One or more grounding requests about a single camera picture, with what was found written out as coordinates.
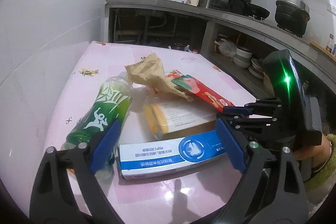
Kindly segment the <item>right hand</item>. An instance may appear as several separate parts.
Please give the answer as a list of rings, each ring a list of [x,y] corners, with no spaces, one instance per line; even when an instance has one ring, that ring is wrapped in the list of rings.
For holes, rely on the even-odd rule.
[[[293,155],[298,161],[311,158],[311,167],[319,169],[328,161],[331,152],[330,141],[325,135],[322,135],[320,145],[305,145],[301,149],[294,151]]]

